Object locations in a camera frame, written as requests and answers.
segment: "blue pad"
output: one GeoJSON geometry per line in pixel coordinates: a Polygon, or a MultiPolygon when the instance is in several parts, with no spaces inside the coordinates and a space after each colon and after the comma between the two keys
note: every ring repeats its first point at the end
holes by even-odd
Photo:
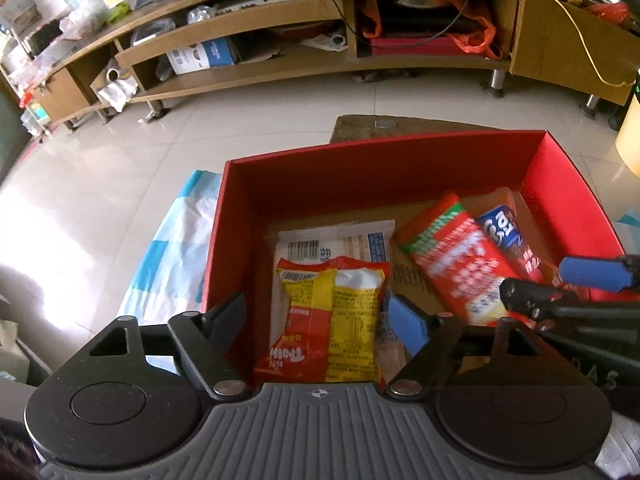
{"type": "Polygon", "coordinates": [[[429,342],[427,322],[397,296],[389,299],[389,325],[411,357],[429,342]]]}
{"type": "Polygon", "coordinates": [[[565,257],[560,262],[560,277],[567,283],[611,292],[620,292],[634,284],[633,274],[622,262],[597,258],[565,257]]]}

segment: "yellow cylinder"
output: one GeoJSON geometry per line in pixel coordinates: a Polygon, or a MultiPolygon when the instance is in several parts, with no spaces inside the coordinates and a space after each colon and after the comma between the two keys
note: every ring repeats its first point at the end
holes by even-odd
{"type": "Polygon", "coordinates": [[[636,95],[631,98],[629,110],[620,126],[616,149],[626,166],[640,176],[640,103],[636,95]]]}

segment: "open red cardboard box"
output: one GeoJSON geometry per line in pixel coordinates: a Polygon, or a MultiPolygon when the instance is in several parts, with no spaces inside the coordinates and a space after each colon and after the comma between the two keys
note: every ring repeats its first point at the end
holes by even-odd
{"type": "MultiPolygon", "coordinates": [[[[268,351],[271,235],[389,218],[396,220],[398,229],[448,190],[464,197],[501,186],[517,192],[521,231],[543,258],[558,264],[568,254],[623,254],[591,189],[544,131],[358,140],[229,161],[211,234],[203,298],[208,309],[238,290],[245,293],[248,320],[230,361],[251,378],[253,366],[268,351]]],[[[426,311],[441,310],[406,256],[392,248],[392,259],[392,290],[426,311]]],[[[593,291],[592,298],[609,299],[601,291],[593,291]]]]}

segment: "cabinet door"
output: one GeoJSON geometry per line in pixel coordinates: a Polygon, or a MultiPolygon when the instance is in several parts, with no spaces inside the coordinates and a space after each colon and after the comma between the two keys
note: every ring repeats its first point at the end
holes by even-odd
{"type": "MultiPolygon", "coordinates": [[[[577,7],[565,6],[600,71],[612,83],[636,80],[640,38],[577,7]]],[[[596,76],[569,17],[553,0],[521,0],[510,72],[624,104],[631,86],[615,88],[596,76]]]]}
{"type": "Polygon", "coordinates": [[[35,89],[33,98],[54,122],[68,118],[91,104],[66,68],[51,76],[45,88],[35,89]]]}

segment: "ribbed surface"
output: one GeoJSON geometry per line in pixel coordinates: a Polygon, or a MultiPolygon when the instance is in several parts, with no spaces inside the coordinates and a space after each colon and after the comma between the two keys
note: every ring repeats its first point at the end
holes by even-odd
{"type": "Polygon", "coordinates": [[[370,384],[266,385],[212,410],[184,447],[148,466],[92,474],[47,465],[51,480],[596,480],[587,466],[525,475],[473,462],[425,411],[383,399],[370,384]],[[322,388],[326,394],[318,396],[322,388]]]}

